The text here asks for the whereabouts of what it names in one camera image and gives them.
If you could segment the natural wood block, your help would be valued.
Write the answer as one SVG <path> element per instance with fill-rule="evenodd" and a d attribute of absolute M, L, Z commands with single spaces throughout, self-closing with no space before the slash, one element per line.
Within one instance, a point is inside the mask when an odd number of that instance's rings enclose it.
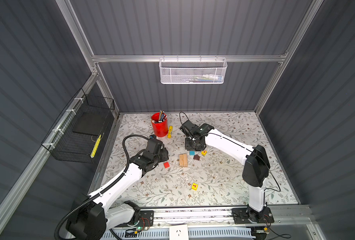
<path fill-rule="evenodd" d="M 184 167 L 188 167 L 188 156 L 186 154 L 183 155 L 183 164 Z"/>
<path fill-rule="evenodd" d="M 179 155 L 179 166 L 184 167 L 184 155 Z"/>

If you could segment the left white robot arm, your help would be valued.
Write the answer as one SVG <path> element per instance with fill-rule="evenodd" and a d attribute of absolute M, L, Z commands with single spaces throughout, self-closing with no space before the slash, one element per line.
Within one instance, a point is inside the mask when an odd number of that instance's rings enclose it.
<path fill-rule="evenodd" d="M 62 239 L 59 233 L 62 226 L 74 240 L 99 240 L 107 230 L 118 225 L 136 224 L 140 212 L 138 205 L 126 201 L 113 208 L 112 204 L 159 163 L 168 161 L 168 151 L 156 135 L 142 138 L 147 141 L 146 148 L 133 157 L 124 150 L 126 165 L 119 174 L 86 197 L 75 199 L 72 210 L 56 226 L 55 239 Z"/>

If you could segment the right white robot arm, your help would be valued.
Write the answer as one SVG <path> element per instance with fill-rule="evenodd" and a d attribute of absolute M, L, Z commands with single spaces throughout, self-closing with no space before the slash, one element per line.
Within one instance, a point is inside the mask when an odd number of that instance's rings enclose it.
<path fill-rule="evenodd" d="M 209 124 L 197 126 L 191 121 L 185 121 L 180 130 L 185 134 L 187 151 L 203 151 L 206 147 L 214 147 L 233 157 L 242 164 L 242 178 L 249 185 L 248 207 L 260 213 L 266 206 L 266 179 L 271 165 L 263 146 L 255 147 L 238 142 L 216 130 Z"/>

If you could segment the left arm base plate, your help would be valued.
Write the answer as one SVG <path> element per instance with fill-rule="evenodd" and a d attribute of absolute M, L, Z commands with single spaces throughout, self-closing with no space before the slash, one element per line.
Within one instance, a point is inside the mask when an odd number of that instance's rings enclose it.
<path fill-rule="evenodd" d="M 134 213 L 134 216 L 128 223 L 123 223 L 117 227 L 152 227 L 154 211 L 140 210 Z"/>

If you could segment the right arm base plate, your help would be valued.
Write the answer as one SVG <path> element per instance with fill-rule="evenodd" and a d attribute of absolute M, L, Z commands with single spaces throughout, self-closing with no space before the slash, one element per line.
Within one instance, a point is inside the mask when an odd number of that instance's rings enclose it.
<path fill-rule="evenodd" d="M 261 212 L 257 212 L 250 207 L 233 208 L 231 215 L 235 224 L 272 224 L 275 222 L 268 207 L 264 207 Z"/>

